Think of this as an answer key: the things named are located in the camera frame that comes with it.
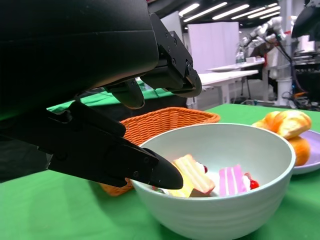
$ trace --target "plate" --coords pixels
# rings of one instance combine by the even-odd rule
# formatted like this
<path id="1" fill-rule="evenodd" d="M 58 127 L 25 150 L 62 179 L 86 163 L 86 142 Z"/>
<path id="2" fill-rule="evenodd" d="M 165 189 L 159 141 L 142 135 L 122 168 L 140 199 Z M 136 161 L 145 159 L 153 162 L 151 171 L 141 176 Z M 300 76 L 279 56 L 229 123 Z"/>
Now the plate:
<path id="1" fill-rule="evenodd" d="M 293 168 L 293 175 L 307 174 L 320 169 L 320 133 L 309 130 L 302 133 L 300 137 L 309 142 L 311 153 L 305 165 Z"/>
<path id="2" fill-rule="evenodd" d="M 209 70 L 210 72 L 214 73 L 228 73 L 231 71 L 239 70 L 239 67 L 233 67 L 233 68 L 223 68 L 223 69 L 216 69 L 216 70 Z"/>

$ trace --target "white table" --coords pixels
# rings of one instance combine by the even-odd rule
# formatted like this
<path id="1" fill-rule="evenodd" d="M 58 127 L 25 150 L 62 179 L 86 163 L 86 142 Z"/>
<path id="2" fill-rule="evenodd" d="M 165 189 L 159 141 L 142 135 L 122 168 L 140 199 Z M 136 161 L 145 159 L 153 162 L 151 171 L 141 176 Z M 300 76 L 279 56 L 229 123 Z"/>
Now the white table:
<path id="1" fill-rule="evenodd" d="M 250 62 L 250 63 L 244 62 L 244 63 L 237 63 L 237 64 L 228 65 L 228 66 L 214 67 L 214 68 L 208 69 L 208 71 L 216 72 L 216 73 L 225 73 L 230 71 L 239 71 L 244 68 L 261 65 L 264 63 L 265 63 L 265 59 L 259 58 L 256 62 Z M 263 68 L 261 80 L 262 80 L 262 89 L 263 89 L 262 99 L 263 101 L 268 101 L 269 100 L 269 83 L 268 83 L 268 70 L 266 68 Z"/>
<path id="2" fill-rule="evenodd" d="M 265 63 L 265 59 L 261 58 L 256 62 L 244 62 L 244 63 L 236 63 L 232 65 L 227 65 L 227 66 L 219 66 L 219 67 L 209 68 L 208 71 L 216 72 L 216 73 L 224 73 L 229 71 L 241 70 L 241 69 L 252 67 L 252 66 L 257 66 L 264 63 Z"/>
<path id="3" fill-rule="evenodd" d="M 220 104 L 228 104 L 230 103 L 229 84 L 257 73 L 258 70 L 213 72 L 199 74 L 199 77 L 203 86 L 212 86 L 218 89 Z"/>

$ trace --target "ceramic bowl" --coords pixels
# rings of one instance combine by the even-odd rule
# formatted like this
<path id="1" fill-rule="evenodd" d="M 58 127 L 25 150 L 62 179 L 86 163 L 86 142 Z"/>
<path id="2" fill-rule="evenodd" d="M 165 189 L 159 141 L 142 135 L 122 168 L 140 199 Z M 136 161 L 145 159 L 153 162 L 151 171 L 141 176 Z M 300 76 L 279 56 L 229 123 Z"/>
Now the ceramic bowl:
<path id="1" fill-rule="evenodd" d="M 214 123 L 178 128 L 141 145 L 168 161 L 186 154 L 218 172 L 240 164 L 260 187 L 228 197 L 181 198 L 133 181 L 142 202 L 165 227 L 192 240 L 233 240 L 264 225 L 285 196 L 295 152 L 282 137 L 241 124 Z"/>

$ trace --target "white panel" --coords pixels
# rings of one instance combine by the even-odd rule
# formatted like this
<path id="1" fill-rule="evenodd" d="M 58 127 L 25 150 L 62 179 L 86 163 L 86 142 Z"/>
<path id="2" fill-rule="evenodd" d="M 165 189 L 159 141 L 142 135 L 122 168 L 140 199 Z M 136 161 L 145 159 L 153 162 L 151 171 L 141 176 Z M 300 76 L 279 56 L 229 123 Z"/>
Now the white panel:
<path id="1" fill-rule="evenodd" d="M 304 0 L 292 0 L 292 14 L 293 16 L 298 16 L 305 7 Z"/>
<path id="2" fill-rule="evenodd" d="M 175 11 L 170 15 L 165 16 L 164 18 L 161 18 L 161 22 L 166 27 L 166 29 L 168 29 L 169 32 L 175 31 L 178 37 L 183 42 L 184 39 L 182 35 L 182 28 L 181 28 L 180 17 L 178 13 L 179 13 L 178 11 Z"/>
<path id="3" fill-rule="evenodd" d="M 207 69 L 236 63 L 239 25 L 217 22 L 188 25 L 194 68 L 199 74 Z"/>

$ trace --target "wicker basket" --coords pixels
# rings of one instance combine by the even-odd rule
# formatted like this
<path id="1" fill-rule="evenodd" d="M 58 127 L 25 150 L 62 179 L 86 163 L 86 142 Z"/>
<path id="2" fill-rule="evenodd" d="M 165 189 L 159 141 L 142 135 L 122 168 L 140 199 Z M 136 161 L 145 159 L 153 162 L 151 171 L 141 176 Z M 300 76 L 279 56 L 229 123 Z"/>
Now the wicker basket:
<path id="1" fill-rule="evenodd" d="M 172 129 L 182 128 L 195 124 L 217 123 L 220 116 L 215 113 L 182 107 L 168 107 L 149 112 L 141 116 L 134 116 L 122 121 L 126 127 L 124 138 L 140 145 L 156 135 Z M 114 187 L 100 183 L 103 190 L 111 196 L 119 196 L 133 188 L 129 179 L 124 187 Z"/>

